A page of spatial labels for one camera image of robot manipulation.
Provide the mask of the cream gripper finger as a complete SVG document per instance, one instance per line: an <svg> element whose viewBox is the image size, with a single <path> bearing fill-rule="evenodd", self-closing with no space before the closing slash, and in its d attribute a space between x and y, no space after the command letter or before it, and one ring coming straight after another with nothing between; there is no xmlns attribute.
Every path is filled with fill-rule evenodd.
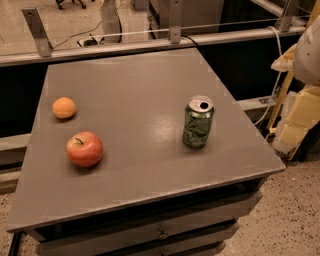
<svg viewBox="0 0 320 256"><path fill-rule="evenodd" d="M288 72L293 70L293 59L296 50L296 44L292 45L284 54L277 58L271 68L279 72Z"/></svg>
<svg viewBox="0 0 320 256"><path fill-rule="evenodd" d="M289 92L281 110L272 147L292 159L307 133L320 121L320 87Z"/></svg>

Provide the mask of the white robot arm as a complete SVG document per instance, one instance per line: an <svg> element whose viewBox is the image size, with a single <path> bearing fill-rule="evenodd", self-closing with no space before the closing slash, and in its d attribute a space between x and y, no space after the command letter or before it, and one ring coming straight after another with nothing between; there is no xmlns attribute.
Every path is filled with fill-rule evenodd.
<svg viewBox="0 0 320 256"><path fill-rule="evenodd" d="M272 142L275 150L288 156L320 121L320 16L271 68L292 71L293 77L305 84L298 93L286 96Z"/></svg>

